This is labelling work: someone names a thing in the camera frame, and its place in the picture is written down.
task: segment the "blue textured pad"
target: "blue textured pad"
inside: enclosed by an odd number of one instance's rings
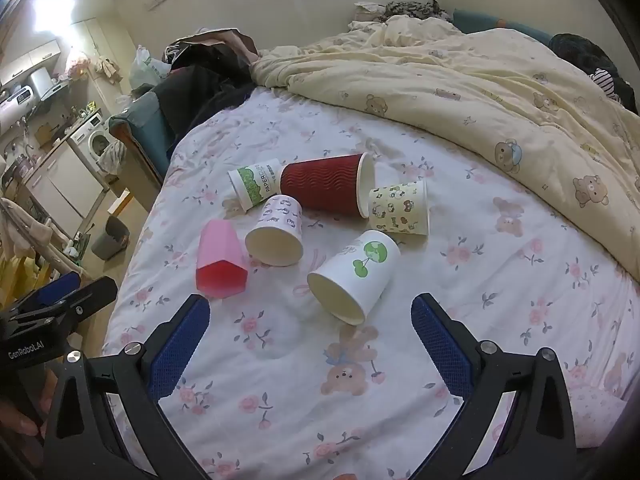
[[[173,393],[209,326],[209,317],[209,302],[204,298],[197,300],[158,352],[151,364],[149,382],[146,386],[149,397],[155,402]]]
[[[76,272],[69,272],[39,289],[38,301],[41,304],[51,306],[79,286],[80,276]]]
[[[431,307],[420,297],[412,303],[411,322],[450,393],[467,400],[474,389],[471,363]]]

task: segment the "silver bolt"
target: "silver bolt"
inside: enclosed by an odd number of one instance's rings
[[[70,363],[77,363],[81,357],[82,357],[82,354],[80,353],[80,351],[74,350],[73,352],[69,352],[66,355],[66,360],[69,361]]]
[[[140,352],[142,345],[140,343],[129,343],[124,347],[124,353],[127,355],[135,355]]]
[[[556,353],[551,348],[543,348],[542,357],[547,361],[553,361],[556,358]]]
[[[495,354],[498,351],[498,347],[493,341],[482,341],[480,343],[480,349],[485,354]]]

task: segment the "yellow comforter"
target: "yellow comforter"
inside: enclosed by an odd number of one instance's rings
[[[255,81],[412,124],[479,153],[603,244],[640,280],[640,118],[515,30],[430,18],[354,22],[263,52]]]

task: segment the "bed sheet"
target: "bed sheet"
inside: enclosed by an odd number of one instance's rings
[[[379,186],[425,180],[431,233],[395,235],[401,262],[354,332],[306,286],[318,268],[367,228],[364,220],[303,212],[302,260],[250,260],[247,290],[210,300],[209,328],[171,396],[160,405],[212,478],[406,478],[460,408],[411,326],[410,305],[430,292],[478,339],[504,351],[556,350],[571,388],[578,444],[599,443],[620,414],[638,370],[640,288],[604,248],[478,156],[406,124],[258,88],[235,110],[178,145],[127,270],[104,354],[144,341],[195,286],[200,230],[243,214],[226,174],[279,158],[370,153]],[[335,359],[370,349],[370,360]],[[335,374],[354,373],[336,391]],[[504,397],[472,466],[504,424]],[[113,399],[135,460],[142,450]]]

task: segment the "white cup with green cherry print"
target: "white cup with green cherry print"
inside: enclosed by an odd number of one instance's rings
[[[398,266],[400,250],[380,231],[365,231],[308,273],[306,282],[320,304],[338,319],[358,325],[367,317]]]
[[[245,212],[280,192],[281,170],[282,165],[273,158],[229,171],[231,184]]]
[[[388,233],[429,235],[427,187],[423,180],[369,191],[369,224]]]

